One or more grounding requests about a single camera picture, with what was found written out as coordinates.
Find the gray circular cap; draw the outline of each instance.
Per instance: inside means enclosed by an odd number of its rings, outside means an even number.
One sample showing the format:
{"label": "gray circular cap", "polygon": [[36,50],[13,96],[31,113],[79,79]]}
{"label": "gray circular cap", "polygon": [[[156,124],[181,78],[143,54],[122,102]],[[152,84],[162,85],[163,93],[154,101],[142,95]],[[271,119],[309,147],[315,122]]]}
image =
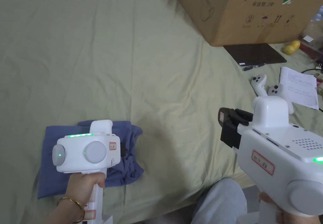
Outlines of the gray circular cap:
{"label": "gray circular cap", "polygon": [[309,180],[295,180],[287,186],[291,205],[307,215],[323,214],[323,185]]}
{"label": "gray circular cap", "polygon": [[63,145],[57,144],[53,147],[52,159],[55,166],[61,166],[63,164],[65,160],[65,149]]}
{"label": "gray circular cap", "polygon": [[84,156],[86,160],[95,164],[102,161],[107,155],[107,148],[102,142],[91,142],[85,147]]}

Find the white game controller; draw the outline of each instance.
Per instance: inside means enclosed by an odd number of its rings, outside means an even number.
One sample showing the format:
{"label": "white game controller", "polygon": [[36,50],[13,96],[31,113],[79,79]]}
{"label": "white game controller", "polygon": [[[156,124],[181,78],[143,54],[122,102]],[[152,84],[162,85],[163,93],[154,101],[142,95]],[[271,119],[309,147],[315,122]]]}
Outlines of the white game controller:
{"label": "white game controller", "polygon": [[282,84],[276,84],[275,86],[271,87],[268,90],[268,95],[269,96],[278,96],[278,97],[284,99],[288,105],[288,114],[294,113],[293,104],[292,104],[292,101],[290,100],[290,97],[288,96],[288,92],[286,91],[285,86],[283,86]]}
{"label": "white game controller", "polygon": [[265,83],[267,80],[266,74],[259,74],[252,78],[250,84],[258,96],[268,96],[265,90]]}

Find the hand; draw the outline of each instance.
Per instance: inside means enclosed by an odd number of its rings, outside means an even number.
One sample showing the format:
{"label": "hand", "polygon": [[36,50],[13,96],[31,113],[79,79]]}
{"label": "hand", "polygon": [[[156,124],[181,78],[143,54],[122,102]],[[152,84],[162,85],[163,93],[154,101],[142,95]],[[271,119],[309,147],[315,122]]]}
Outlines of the hand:
{"label": "hand", "polygon": [[90,200],[95,184],[104,188],[105,178],[106,175],[104,173],[72,174],[69,177],[65,196],[75,199],[76,201],[79,201],[81,205],[85,206]]}
{"label": "hand", "polygon": [[277,214],[276,220],[279,224],[320,224],[318,216],[303,217],[284,211],[264,192],[259,194],[259,199],[277,206],[280,213]]}

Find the pen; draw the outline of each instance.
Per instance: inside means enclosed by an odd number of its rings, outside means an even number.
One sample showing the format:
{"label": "pen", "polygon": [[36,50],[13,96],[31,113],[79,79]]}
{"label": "pen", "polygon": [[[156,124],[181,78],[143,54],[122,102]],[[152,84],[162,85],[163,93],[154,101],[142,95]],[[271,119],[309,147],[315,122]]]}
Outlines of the pen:
{"label": "pen", "polygon": [[244,68],[243,68],[243,71],[248,71],[248,70],[251,70],[251,69],[253,69],[253,68],[262,67],[262,66],[264,66],[264,65],[266,65],[266,64],[265,64],[265,63],[261,63],[261,64],[259,64],[259,65],[246,66],[246,67],[244,67]]}

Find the folded blue towel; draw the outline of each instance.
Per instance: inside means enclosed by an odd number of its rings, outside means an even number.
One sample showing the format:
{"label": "folded blue towel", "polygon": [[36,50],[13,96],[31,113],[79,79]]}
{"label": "folded blue towel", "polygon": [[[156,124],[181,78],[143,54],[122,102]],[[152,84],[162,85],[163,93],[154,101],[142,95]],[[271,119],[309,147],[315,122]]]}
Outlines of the folded blue towel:
{"label": "folded blue towel", "polygon": [[[38,199],[65,194],[70,174],[60,173],[56,170],[52,161],[53,147],[59,138],[66,135],[89,133],[91,123],[92,121],[82,121],[77,126],[46,127],[41,156]],[[130,121],[115,121],[112,133],[120,138],[121,145],[124,144],[125,156],[121,158],[119,164],[108,168],[105,186],[131,184],[144,172],[135,160],[135,143],[143,131],[139,127],[131,125]]]}

